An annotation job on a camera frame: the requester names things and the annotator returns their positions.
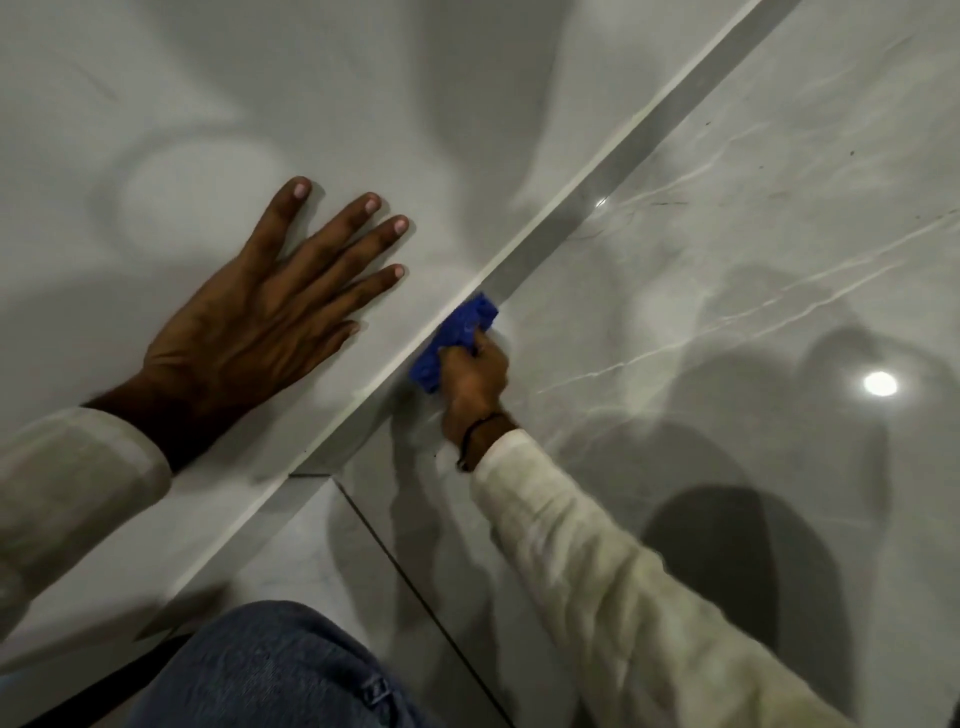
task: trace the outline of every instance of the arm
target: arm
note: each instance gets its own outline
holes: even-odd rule
[[[0,444],[0,639],[30,600],[170,489],[247,412],[337,352],[359,308],[403,274],[353,280],[406,231],[366,194],[278,261],[310,192],[294,178],[240,254],[167,323],[130,380]]]
[[[444,352],[444,434],[496,411],[506,357]],[[762,645],[663,569],[507,418],[471,436],[473,498],[491,521],[600,728],[850,724]]]

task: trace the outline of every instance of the skirting board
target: skirting board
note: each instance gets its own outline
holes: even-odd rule
[[[800,0],[756,0],[724,29],[712,45],[682,71],[647,108],[616,134],[571,183],[552,209],[522,235],[463,300],[482,289],[503,303],[657,146],[747,57]],[[386,419],[396,398],[410,385],[407,372],[426,345],[393,372],[294,470],[292,475],[336,473]],[[140,638],[180,627],[212,608],[231,577],[293,517],[315,492],[315,481],[288,478],[225,546],[201,566],[178,595],[140,633]]]

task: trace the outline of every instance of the blue jeans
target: blue jeans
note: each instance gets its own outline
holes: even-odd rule
[[[226,613],[178,652],[128,728],[432,728],[360,643],[292,601]]]

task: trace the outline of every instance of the bright light spot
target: bright light spot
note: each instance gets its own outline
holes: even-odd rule
[[[900,389],[897,379],[889,372],[870,372],[863,377],[863,388],[875,397],[890,397]]]

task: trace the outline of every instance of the hand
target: hand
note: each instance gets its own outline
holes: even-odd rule
[[[286,183],[240,254],[163,327],[141,372],[88,405],[141,429],[174,470],[336,353],[359,328],[351,314],[403,276],[392,265],[354,280],[409,226],[396,216],[349,244],[380,208],[372,193],[278,261],[310,186],[305,178]]]
[[[500,412],[500,395],[507,388],[510,360],[493,340],[477,329],[476,355],[463,347],[440,351],[440,388],[446,400],[444,437],[457,447],[473,423]]]

